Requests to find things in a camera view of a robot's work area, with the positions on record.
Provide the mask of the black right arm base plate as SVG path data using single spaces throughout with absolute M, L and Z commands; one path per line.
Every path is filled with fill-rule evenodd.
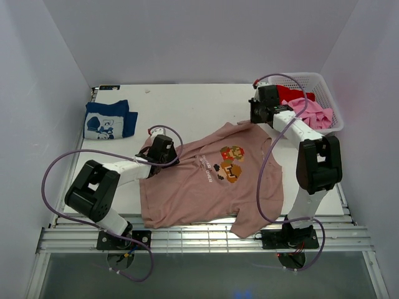
M 287 236 L 282 230 L 260 231 L 263 249 L 318 249 L 319 241 L 314 229 L 304 234 Z

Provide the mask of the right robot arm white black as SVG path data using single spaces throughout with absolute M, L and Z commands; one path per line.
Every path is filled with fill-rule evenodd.
M 279 230 L 262 230 L 264 249 L 319 247 L 313 224 L 315 213 L 327 193 L 342 180 L 340 143 L 306 125 L 288 105 L 280 103 L 275 85 L 254 84 L 249 100 L 251 123 L 266 123 L 298 150 L 296 179 L 299 190 L 294 205 Z

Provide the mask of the dusty pink printed t-shirt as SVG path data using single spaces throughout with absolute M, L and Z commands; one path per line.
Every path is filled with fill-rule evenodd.
M 236 216 L 230 231 L 249 237 L 276 220 L 284 202 L 282 168 L 274 157 L 261 165 L 271 137 L 249 121 L 226 123 L 180 148 L 180 163 L 140 181 L 145 227 Z

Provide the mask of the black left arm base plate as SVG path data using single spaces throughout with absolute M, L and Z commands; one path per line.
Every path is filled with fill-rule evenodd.
M 150 230 L 133 230 L 128 233 L 126 238 L 133 239 L 145 244 L 148 248 L 151 246 L 151 231 Z M 144 250 L 141 245 L 137 243 L 114 237 L 104 231 L 100 231 L 97 238 L 97 250 Z

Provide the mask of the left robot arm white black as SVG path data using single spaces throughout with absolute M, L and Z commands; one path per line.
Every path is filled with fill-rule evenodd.
M 150 146 L 140 150 L 131 161 L 101 164 L 88 160 L 72 182 L 64 202 L 107 230 L 100 238 L 101 249 L 106 243 L 111 244 L 111 249 L 127 249 L 133 245 L 132 225 L 112 209 L 116 190 L 158 174 L 168 163 L 173 166 L 179 163 L 174 142 L 163 133 L 153 132 Z

